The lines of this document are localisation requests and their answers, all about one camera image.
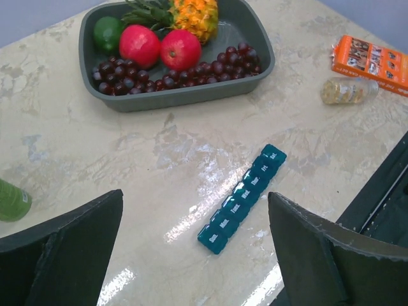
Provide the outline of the green cylindrical bottle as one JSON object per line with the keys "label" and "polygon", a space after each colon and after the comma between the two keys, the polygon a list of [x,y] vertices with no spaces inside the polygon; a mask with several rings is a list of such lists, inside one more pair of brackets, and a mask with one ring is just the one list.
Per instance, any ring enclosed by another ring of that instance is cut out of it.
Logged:
{"label": "green cylindrical bottle", "polygon": [[23,218],[31,208],[32,197],[25,190],[1,179],[1,221],[14,222]]}

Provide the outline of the green lime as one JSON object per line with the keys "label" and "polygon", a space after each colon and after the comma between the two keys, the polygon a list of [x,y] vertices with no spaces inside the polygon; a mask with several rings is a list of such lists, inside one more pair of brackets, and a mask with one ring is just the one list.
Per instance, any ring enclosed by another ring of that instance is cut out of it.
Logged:
{"label": "green lime", "polygon": [[93,40],[99,51],[105,55],[119,53],[120,36],[125,28],[122,20],[115,17],[102,17],[94,26]]}

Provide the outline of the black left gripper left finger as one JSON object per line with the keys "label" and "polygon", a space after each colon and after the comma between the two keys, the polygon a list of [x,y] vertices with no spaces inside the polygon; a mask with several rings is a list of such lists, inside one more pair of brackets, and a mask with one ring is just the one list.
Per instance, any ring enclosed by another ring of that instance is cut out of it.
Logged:
{"label": "black left gripper left finger", "polygon": [[1,238],[1,305],[96,305],[122,212],[112,190]]}

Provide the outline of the red pomegranate left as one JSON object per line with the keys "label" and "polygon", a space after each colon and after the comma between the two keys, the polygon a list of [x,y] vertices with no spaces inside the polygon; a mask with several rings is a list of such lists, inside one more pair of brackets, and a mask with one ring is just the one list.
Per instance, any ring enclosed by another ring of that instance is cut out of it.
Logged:
{"label": "red pomegranate left", "polygon": [[120,56],[134,61],[142,69],[150,69],[157,63],[160,49],[157,35],[142,25],[129,25],[120,36]]}

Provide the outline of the orange pineapple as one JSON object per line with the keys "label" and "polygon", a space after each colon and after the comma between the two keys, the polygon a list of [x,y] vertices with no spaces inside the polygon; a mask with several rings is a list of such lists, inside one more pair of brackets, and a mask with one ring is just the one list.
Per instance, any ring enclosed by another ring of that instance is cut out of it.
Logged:
{"label": "orange pineapple", "polygon": [[127,1],[131,11],[123,14],[127,25],[137,24],[152,31],[183,29],[202,45],[217,36],[219,10],[214,0]]}

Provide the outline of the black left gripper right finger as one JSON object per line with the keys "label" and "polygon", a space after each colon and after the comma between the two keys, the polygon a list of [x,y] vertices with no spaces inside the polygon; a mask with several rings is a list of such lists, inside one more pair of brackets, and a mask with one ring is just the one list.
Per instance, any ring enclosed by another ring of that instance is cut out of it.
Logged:
{"label": "black left gripper right finger", "polygon": [[407,249],[366,237],[268,194],[275,253],[291,305],[407,305]]}

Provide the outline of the red pomegranate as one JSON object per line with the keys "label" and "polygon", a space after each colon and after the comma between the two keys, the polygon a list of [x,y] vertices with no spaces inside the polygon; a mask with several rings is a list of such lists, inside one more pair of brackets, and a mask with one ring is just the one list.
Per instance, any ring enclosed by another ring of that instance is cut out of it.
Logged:
{"label": "red pomegranate", "polygon": [[188,70],[200,60],[201,43],[187,30],[172,30],[161,42],[160,56],[167,68],[175,71]]}
{"label": "red pomegranate", "polygon": [[134,61],[142,69],[150,69],[157,63],[160,49],[157,35],[142,25],[129,25],[120,36],[120,56]]}

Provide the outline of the clear pill bottle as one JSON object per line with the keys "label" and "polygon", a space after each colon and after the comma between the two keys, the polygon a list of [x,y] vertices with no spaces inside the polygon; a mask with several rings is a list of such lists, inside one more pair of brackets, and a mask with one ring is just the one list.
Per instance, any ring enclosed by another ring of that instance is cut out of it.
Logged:
{"label": "clear pill bottle", "polygon": [[353,105],[374,99],[378,92],[379,85],[374,80],[333,77],[323,84],[320,97],[326,105]]}

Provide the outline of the dark red grape bunch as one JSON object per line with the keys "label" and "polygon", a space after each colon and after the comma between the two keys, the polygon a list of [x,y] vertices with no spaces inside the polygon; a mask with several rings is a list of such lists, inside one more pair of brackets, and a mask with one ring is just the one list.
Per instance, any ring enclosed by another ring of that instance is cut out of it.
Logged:
{"label": "dark red grape bunch", "polygon": [[111,56],[93,67],[91,79],[98,92],[125,96],[255,77],[262,71],[256,50],[240,42],[237,47],[226,48],[212,62],[203,61],[183,71],[170,69],[157,79],[138,68],[134,61]]}

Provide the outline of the teal weekly pill organizer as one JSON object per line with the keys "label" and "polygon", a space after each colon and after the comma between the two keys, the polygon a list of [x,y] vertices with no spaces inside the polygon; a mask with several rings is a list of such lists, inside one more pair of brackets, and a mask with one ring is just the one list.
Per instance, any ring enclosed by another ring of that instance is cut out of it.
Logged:
{"label": "teal weekly pill organizer", "polygon": [[286,158],[286,153],[277,147],[271,144],[264,146],[208,224],[198,233],[198,241],[211,253],[220,254],[225,248]]}

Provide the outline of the red pomegranate right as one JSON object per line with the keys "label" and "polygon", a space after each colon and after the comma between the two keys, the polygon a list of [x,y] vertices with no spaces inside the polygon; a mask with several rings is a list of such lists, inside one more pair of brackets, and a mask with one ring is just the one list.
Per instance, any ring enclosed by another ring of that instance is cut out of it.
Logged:
{"label": "red pomegranate right", "polygon": [[172,30],[161,42],[160,56],[167,68],[175,71],[188,70],[200,60],[201,43],[187,30]]}

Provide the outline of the black table front rail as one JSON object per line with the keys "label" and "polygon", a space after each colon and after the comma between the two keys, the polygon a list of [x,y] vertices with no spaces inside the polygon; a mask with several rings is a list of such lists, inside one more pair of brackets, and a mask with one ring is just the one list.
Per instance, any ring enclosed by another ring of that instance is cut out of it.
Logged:
{"label": "black table front rail", "polygon": [[337,224],[376,240],[407,247],[407,135],[374,172]]}

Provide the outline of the grey plastic fruit tray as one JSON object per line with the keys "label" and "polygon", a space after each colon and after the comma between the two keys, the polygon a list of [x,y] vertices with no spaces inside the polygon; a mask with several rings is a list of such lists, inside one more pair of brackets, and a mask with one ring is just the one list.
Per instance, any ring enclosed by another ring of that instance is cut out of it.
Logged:
{"label": "grey plastic fruit tray", "polygon": [[95,98],[139,112],[251,92],[275,56],[245,1],[124,1],[85,15],[79,65]]}

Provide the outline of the orange cardboard box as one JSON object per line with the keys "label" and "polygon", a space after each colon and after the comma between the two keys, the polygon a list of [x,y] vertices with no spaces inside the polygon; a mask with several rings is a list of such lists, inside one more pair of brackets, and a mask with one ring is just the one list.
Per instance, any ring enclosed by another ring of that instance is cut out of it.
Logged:
{"label": "orange cardboard box", "polygon": [[331,57],[333,71],[374,80],[382,89],[407,96],[406,54],[344,35],[333,46]]}

